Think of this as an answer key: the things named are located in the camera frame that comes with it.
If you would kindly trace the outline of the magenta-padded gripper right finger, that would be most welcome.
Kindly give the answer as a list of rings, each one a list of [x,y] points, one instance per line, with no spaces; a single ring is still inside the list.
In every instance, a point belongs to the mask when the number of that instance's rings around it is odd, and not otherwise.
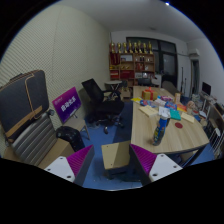
[[[182,169],[167,155],[154,154],[134,144],[130,145],[129,154],[143,186]]]

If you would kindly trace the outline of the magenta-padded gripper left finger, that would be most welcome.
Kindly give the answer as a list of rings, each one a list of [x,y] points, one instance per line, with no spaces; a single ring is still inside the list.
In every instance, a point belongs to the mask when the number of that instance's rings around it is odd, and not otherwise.
[[[82,186],[94,154],[94,146],[87,146],[68,157],[59,156],[45,171]]]

